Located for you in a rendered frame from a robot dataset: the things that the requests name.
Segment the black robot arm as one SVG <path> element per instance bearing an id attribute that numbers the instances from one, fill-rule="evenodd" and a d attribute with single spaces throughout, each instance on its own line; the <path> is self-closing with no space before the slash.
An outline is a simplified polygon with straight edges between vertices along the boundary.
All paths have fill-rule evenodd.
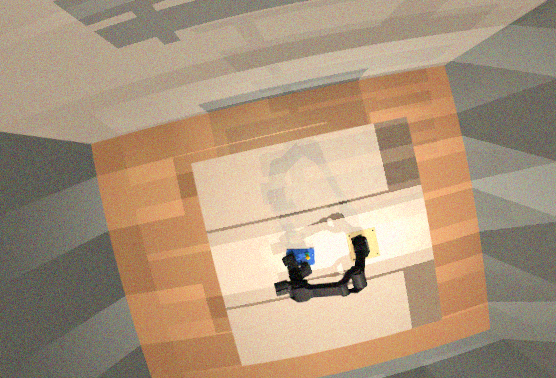
<path id="1" fill-rule="evenodd" d="M 304 261 L 300 264 L 300 267 L 297 266 L 297 270 L 300 272 L 301 276 L 294 275 L 291 281 L 286 279 L 274 283 L 277 297 L 290 294 L 290 299 L 297 303 L 303 303 L 308 302 L 314 297 L 334 297 L 337 295 L 346 297 L 351 293 L 359 293 L 367 287 L 365 257 L 368 257 L 370 253 L 370 246 L 367 238 L 361 235 L 362 234 L 351 238 L 356 257 L 355 265 L 351 266 L 351 268 L 345 272 L 342 279 L 337 282 L 309 284 L 307 279 L 304 280 L 304 277 L 310 276 L 312 274 L 312 269 L 310 265 Z M 351 278 L 353 288 L 348 289 Z"/>

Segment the blue circuit board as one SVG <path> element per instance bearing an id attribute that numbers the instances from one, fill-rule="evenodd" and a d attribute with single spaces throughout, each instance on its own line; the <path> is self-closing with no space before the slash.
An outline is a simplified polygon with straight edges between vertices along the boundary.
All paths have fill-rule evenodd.
<path id="1" fill-rule="evenodd" d="M 309 265 L 315 265 L 315 258 L 314 258 L 314 248 L 307 248 L 307 249 L 294 249 L 294 250 L 286 250 L 287 255 L 293 253 L 296 259 L 296 263 L 298 266 L 302 262 L 307 262 Z"/>

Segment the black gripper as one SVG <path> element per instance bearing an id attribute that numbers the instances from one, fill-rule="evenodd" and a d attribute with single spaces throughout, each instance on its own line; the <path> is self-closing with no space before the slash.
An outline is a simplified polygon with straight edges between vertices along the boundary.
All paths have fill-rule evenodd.
<path id="1" fill-rule="evenodd" d="M 294 275 L 301 276 L 300 272 L 297 270 L 298 263 L 296 263 L 296 259 L 295 259 L 295 256 L 294 256 L 293 253 L 283 257 L 282 261 L 283 261 L 284 266 L 287 267 L 287 269 L 289 271 L 288 273 L 290 275 L 289 276 L 290 280 Z"/>

